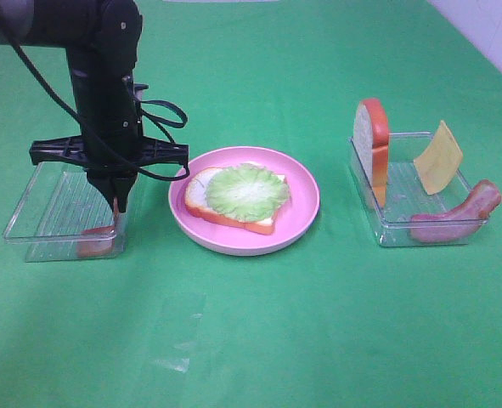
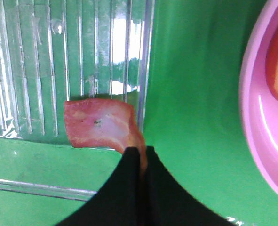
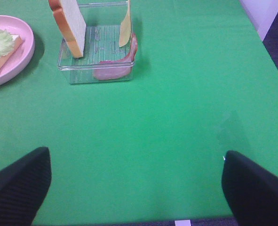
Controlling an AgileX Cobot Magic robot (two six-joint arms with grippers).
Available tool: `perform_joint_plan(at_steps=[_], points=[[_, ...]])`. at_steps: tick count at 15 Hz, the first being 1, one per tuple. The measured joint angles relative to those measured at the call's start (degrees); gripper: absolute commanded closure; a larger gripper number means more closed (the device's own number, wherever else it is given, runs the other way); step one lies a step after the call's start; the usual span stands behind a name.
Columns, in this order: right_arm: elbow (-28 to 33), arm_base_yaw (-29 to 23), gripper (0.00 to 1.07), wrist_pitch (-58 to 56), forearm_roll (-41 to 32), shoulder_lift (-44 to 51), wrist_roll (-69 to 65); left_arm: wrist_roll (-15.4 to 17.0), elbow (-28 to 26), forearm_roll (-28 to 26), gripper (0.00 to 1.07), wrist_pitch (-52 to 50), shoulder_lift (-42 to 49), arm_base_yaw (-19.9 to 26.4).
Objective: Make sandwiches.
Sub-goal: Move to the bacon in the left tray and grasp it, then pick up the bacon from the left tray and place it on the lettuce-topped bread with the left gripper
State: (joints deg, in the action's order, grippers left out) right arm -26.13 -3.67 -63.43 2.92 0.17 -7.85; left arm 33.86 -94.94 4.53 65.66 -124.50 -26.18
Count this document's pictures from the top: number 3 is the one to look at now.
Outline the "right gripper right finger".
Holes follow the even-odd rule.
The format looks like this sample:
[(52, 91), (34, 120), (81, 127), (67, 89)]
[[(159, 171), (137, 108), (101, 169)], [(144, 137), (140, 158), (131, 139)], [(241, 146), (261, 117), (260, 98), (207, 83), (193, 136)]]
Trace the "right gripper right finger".
[(222, 190), (240, 226), (278, 226), (278, 177), (237, 151), (225, 155)]

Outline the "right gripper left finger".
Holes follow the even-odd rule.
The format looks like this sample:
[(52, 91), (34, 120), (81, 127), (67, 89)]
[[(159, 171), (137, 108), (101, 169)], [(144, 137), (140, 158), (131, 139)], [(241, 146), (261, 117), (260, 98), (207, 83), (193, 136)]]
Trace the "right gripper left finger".
[(30, 226), (51, 185), (47, 147), (38, 147), (0, 170), (0, 226)]

